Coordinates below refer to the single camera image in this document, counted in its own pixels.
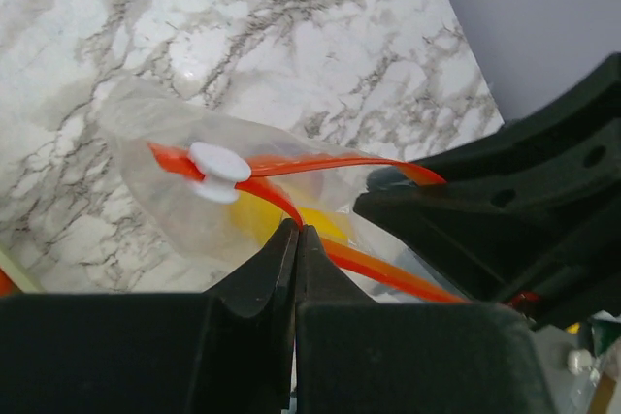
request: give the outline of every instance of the white plastic clip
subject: white plastic clip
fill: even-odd
[[[219,204],[236,202],[240,193],[235,185],[252,175],[250,165],[238,154],[219,145],[193,143],[188,156],[205,175],[203,182],[191,181],[192,191]]]

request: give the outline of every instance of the translucent plastic bag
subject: translucent plastic bag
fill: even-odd
[[[317,229],[342,267],[373,279],[388,277],[384,283],[422,282],[378,260],[388,259],[382,253],[391,250],[386,245],[392,237],[351,207],[374,169],[360,165],[363,159],[397,164],[419,183],[442,182],[425,169],[188,105],[143,80],[120,84],[104,103],[99,123],[136,201],[185,257],[211,260],[231,271],[263,246],[284,217],[297,215]],[[249,164],[252,178],[235,185],[236,192],[242,191],[235,202],[223,204],[200,195],[197,187],[212,174],[204,175],[191,159],[188,148],[197,143],[228,149]],[[326,160],[334,166],[334,158],[337,165],[347,166],[319,170]],[[308,164],[312,167],[300,169]],[[302,171],[278,175],[291,166]],[[266,189],[273,195],[278,191],[280,204],[266,201]],[[291,208],[283,211],[283,205]]]

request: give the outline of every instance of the marble surface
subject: marble surface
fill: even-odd
[[[448,0],[0,0],[0,241],[53,291],[200,290],[96,125],[137,75],[211,109],[414,158],[502,120]]]

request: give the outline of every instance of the screw hole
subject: screw hole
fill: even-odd
[[[504,189],[492,197],[491,203],[496,207],[506,207],[508,203],[515,199],[517,193],[514,189]]]
[[[582,165],[585,169],[589,169],[591,167],[595,167],[598,165],[605,156],[605,146],[598,145],[591,149],[591,152],[586,154],[584,160],[582,161]]]

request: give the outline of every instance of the gray wall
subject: gray wall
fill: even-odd
[[[450,0],[505,120],[621,51],[621,0]]]

